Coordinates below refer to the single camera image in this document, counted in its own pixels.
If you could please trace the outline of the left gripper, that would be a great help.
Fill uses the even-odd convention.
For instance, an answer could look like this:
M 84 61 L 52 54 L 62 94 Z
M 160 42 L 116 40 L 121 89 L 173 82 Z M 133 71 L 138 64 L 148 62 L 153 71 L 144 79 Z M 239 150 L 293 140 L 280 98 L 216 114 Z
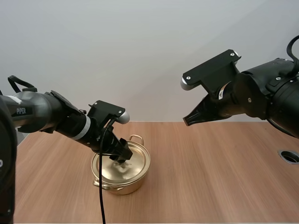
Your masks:
M 113 133 L 115 120 L 109 120 L 102 128 L 95 144 L 91 146 L 93 152 L 102 156 L 109 156 L 109 159 L 122 164 L 130 160 L 133 152 L 128 147 L 128 142 L 123 138 L 117 138 Z

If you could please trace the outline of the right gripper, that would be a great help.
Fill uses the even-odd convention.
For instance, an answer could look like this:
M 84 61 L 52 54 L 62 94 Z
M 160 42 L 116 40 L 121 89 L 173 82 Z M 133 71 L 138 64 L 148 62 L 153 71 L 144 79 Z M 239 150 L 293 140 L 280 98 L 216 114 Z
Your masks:
M 185 117 L 183 121 L 187 126 L 198 123 L 218 121 L 236 115 L 236 102 L 233 93 L 233 82 L 222 86 L 216 96 L 208 94 Z

